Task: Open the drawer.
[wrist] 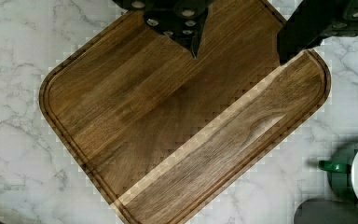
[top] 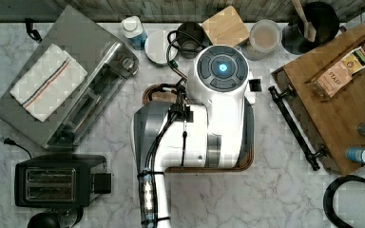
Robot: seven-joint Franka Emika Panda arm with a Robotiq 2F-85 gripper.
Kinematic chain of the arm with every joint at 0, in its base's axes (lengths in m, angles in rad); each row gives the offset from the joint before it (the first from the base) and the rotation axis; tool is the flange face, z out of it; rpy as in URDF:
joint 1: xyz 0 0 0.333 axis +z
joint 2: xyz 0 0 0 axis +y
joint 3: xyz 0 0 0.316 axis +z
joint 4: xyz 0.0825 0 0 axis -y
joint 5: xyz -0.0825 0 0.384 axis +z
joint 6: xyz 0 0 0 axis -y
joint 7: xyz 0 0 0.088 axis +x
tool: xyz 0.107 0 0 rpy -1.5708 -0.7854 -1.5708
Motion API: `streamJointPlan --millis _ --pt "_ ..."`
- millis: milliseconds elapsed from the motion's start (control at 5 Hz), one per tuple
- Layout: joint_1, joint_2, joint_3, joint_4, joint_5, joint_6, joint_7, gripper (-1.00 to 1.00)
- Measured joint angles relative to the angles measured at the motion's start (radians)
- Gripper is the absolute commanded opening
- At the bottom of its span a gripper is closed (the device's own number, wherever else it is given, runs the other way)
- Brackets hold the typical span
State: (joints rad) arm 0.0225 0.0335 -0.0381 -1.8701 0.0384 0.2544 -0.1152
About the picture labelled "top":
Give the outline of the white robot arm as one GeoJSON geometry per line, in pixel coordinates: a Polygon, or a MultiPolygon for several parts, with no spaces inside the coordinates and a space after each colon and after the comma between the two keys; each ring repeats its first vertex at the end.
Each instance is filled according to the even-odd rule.
{"type": "Polygon", "coordinates": [[[202,50],[175,102],[142,106],[131,122],[142,228],[171,228],[164,172],[168,168],[227,170],[238,166],[254,141],[253,75],[235,48],[202,50]]]}

